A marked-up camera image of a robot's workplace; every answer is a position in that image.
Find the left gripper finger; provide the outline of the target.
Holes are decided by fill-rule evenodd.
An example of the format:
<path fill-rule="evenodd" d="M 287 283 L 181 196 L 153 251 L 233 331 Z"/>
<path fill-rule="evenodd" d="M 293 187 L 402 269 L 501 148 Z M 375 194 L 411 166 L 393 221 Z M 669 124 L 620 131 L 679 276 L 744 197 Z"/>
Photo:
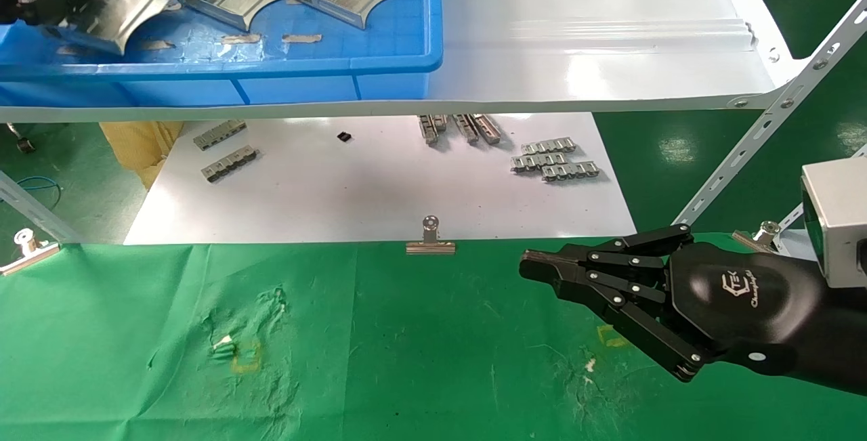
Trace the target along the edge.
<path fill-rule="evenodd" d="M 56 26 L 81 11 L 90 0 L 2 0 L 2 25 L 24 21 L 30 26 Z"/>

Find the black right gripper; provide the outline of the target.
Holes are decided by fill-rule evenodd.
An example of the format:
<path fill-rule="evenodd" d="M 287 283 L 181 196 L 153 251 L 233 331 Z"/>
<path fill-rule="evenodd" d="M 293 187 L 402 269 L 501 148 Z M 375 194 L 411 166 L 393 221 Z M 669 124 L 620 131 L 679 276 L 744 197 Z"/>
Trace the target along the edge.
<path fill-rule="evenodd" d="M 863 287 L 833 289 L 814 261 L 693 242 L 691 227 L 677 224 L 596 245 L 527 250 L 520 275 L 585 306 L 681 382 L 724 361 L 865 394 Z M 662 291 L 593 269 L 657 270 L 668 257 L 676 324 L 702 348 L 660 321 Z"/>

